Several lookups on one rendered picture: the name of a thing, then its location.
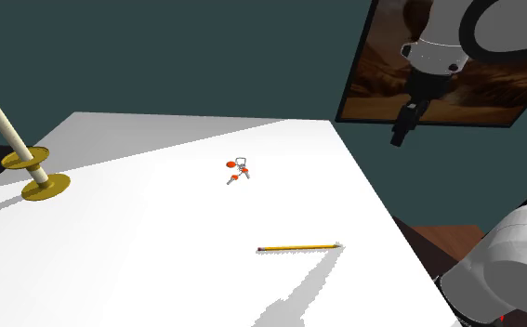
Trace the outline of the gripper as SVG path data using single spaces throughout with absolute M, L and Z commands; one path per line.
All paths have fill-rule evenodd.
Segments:
M 433 99 L 441 98 L 448 89 L 451 75 L 431 74 L 421 72 L 416 68 L 410 70 L 406 80 L 406 93 L 410 100 L 401 107 L 397 119 L 392 126 L 392 139 L 390 143 L 400 147 L 405 136 L 414 130 L 422 115 L 428 109 Z

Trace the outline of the framed brown wall picture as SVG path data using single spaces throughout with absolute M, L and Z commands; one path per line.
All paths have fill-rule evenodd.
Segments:
M 402 46 L 416 41 L 433 0 L 372 0 L 337 113 L 340 122 L 392 124 L 410 99 L 410 62 Z M 527 0 L 502 0 L 527 22 Z M 433 99 L 418 124 L 509 127 L 527 108 L 527 60 L 468 59 L 447 92 Z

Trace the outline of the white candle in brass holder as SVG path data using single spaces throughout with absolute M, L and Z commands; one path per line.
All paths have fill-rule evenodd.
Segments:
M 26 170 L 33 179 L 21 191 L 25 201 L 43 201 L 61 194 L 71 185 L 71 179 L 64 174 L 48 174 L 41 163 L 48 158 L 49 149 L 28 147 L 12 123 L 0 108 L 0 133 L 12 148 L 1 165 L 6 170 Z

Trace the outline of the yellow pencil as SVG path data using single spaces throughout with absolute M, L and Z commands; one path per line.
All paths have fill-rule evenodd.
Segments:
M 320 245 L 288 245 L 288 246 L 268 246 L 258 247 L 257 252 L 281 252 L 281 251 L 315 251 L 331 250 L 340 248 L 340 244 L 320 244 Z

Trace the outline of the orange key bunch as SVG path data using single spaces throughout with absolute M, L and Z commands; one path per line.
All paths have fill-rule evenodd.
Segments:
M 250 178 L 249 169 L 246 167 L 246 159 L 244 157 L 237 157 L 234 161 L 226 162 L 228 168 L 235 168 L 237 172 L 230 177 L 227 185 L 230 185 L 233 181 L 238 180 L 240 177 Z

